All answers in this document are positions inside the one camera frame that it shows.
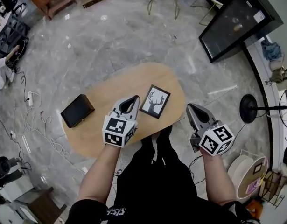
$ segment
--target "deer antler picture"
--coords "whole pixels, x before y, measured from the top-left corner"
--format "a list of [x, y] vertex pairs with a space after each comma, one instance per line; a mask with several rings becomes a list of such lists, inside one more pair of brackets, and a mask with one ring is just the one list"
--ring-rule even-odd
[[169, 96], [170, 93], [152, 85], [140, 110], [151, 116], [159, 118]]

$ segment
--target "marble floor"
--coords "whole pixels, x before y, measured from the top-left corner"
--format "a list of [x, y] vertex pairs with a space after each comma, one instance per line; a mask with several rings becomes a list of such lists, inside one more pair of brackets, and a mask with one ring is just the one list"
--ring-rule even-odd
[[[53, 186], [56, 203], [59, 206], [68, 205], [62, 214], [63, 219], [66, 219], [76, 199], [83, 178], [78, 169], [89, 169], [95, 159], [82, 157], [71, 149], [62, 128], [60, 112], [69, 100], [86, 89], [121, 69], [143, 62], [164, 63], [175, 71], [186, 101], [212, 111], [235, 135], [243, 126], [238, 112], [243, 95], [253, 94], [262, 103], [259, 86], [244, 54], [210, 64], [198, 40], [205, 28], [199, 25], [199, 21], [207, 13], [206, 8], [190, 8], [191, 0], [181, 0], [181, 13], [174, 20], [173, 0], [155, 0], [150, 16], [147, 14], [148, 2], [105, 0], [87, 9], [73, 4], [52, 21], [41, 19], [29, 32], [29, 45], [19, 67], [27, 79], [25, 95], [28, 91], [36, 92], [40, 94], [42, 103], [40, 108], [30, 111], [28, 122], [32, 124], [37, 113], [42, 113], [44, 119], [51, 115], [52, 121], [46, 125], [46, 136], [70, 153], [67, 159], [59, 153], [60, 146], [56, 147], [57, 152], [37, 131], [23, 133], [23, 122], [29, 107], [23, 101], [22, 74], [0, 92], [0, 119], [9, 132], [14, 130], [15, 125], [24, 160], [32, 165], [29, 172], [32, 183], [39, 188]], [[198, 2], [207, 5], [204, 0]], [[34, 106], [37, 107], [39, 102], [40, 99], [34, 95]], [[40, 116], [36, 116], [34, 129], [43, 133], [44, 128]], [[190, 146], [191, 134], [187, 118], [175, 123], [171, 133], [173, 147], [186, 165], [200, 155], [195, 154]], [[117, 169], [124, 169], [139, 148], [140, 143], [123, 148]], [[263, 153], [269, 158], [265, 116], [243, 128], [232, 149], [223, 155], [226, 167], [241, 149]], [[0, 156], [17, 157], [18, 152], [17, 144], [8, 138], [0, 123]], [[195, 173], [195, 182], [202, 180], [202, 159], [191, 170]], [[206, 198], [205, 182], [196, 187], [198, 195]], [[113, 202], [115, 189], [116, 178], [107, 205]]]

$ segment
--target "human arm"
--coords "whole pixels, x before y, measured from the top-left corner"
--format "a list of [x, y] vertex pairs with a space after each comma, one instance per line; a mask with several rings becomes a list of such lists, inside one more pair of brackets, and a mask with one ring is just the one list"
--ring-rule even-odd
[[221, 206], [236, 200], [236, 192], [220, 155], [210, 156], [202, 148], [208, 200]]
[[19, 50], [19, 48], [19, 45], [15, 46], [15, 48], [5, 57], [5, 61], [7, 62], [13, 56], [13, 54]]
[[120, 147], [105, 145], [81, 182], [78, 201], [91, 199], [103, 204], [106, 203], [119, 153]]

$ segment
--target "black pants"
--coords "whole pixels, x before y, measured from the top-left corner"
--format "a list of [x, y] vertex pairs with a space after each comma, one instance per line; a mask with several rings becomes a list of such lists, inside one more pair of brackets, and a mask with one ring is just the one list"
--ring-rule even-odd
[[159, 207], [172, 202], [191, 202], [197, 196], [190, 170], [179, 160], [167, 135], [160, 134], [157, 149], [155, 162], [151, 136], [142, 140], [141, 149], [118, 177], [114, 205], [129, 207], [147, 203]]

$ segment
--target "power strip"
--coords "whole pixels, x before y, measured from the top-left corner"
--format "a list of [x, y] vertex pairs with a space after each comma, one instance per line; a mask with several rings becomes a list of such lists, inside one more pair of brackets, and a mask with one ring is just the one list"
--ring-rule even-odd
[[17, 138], [16, 134], [12, 130], [11, 130], [11, 137], [12, 137], [12, 140], [15, 140]]
[[32, 92], [28, 92], [28, 105], [32, 106], [33, 105], [33, 99], [32, 99]]

